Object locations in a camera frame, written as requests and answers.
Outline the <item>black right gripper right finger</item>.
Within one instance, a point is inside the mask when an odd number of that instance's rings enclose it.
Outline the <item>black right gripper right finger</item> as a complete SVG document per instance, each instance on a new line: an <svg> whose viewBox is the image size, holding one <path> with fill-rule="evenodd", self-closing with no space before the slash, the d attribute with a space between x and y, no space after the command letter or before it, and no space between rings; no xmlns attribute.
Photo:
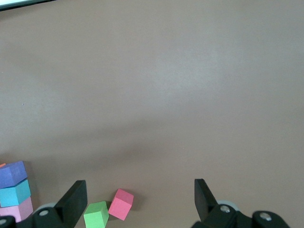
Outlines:
<svg viewBox="0 0 304 228"><path fill-rule="evenodd" d="M204 179L194 181L194 201L200 221L194 228L288 228L276 213L260 210L248 217L226 203L218 203Z"/></svg>

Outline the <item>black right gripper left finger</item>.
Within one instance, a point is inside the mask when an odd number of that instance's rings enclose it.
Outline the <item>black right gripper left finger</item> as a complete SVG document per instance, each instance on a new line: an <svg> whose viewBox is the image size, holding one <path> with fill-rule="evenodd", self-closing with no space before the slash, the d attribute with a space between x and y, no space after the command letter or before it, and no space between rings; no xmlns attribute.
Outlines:
<svg viewBox="0 0 304 228"><path fill-rule="evenodd" d="M74 228L87 206L85 180L77 180L53 207L37 210L23 221L1 216L2 228Z"/></svg>

